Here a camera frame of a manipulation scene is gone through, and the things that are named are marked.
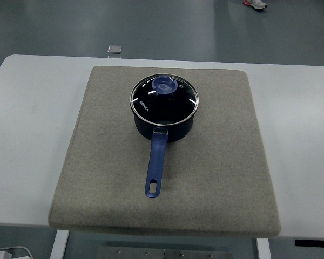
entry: pot lid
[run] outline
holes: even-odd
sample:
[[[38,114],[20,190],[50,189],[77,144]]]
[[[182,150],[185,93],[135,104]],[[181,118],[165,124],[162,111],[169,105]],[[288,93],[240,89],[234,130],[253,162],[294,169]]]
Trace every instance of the pot lid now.
[[[155,74],[141,80],[132,90],[133,112],[156,126],[179,124],[193,116],[198,94],[185,79]]]

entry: shoe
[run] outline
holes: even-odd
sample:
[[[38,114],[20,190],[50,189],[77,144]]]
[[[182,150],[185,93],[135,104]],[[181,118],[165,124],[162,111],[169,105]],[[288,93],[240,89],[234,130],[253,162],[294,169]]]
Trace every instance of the shoe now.
[[[261,0],[244,0],[244,4],[248,6],[252,6],[257,10],[264,9],[265,7],[268,6],[266,3],[263,3]]]

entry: saucepan handle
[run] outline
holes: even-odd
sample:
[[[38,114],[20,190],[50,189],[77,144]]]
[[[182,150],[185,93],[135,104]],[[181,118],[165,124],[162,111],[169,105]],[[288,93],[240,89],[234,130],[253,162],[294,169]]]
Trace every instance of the saucepan handle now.
[[[168,141],[168,130],[155,128],[151,137],[151,151],[147,169],[145,195],[156,198],[161,191],[164,154]]]

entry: felt pad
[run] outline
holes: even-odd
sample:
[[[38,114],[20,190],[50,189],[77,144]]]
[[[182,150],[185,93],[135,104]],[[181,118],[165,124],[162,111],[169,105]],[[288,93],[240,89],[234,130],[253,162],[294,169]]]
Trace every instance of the felt pad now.
[[[169,73],[199,93],[193,127],[167,144],[162,187],[144,188],[151,142],[134,124],[130,93]],[[140,235],[270,237],[280,231],[246,73],[94,67],[49,214],[50,226]]]

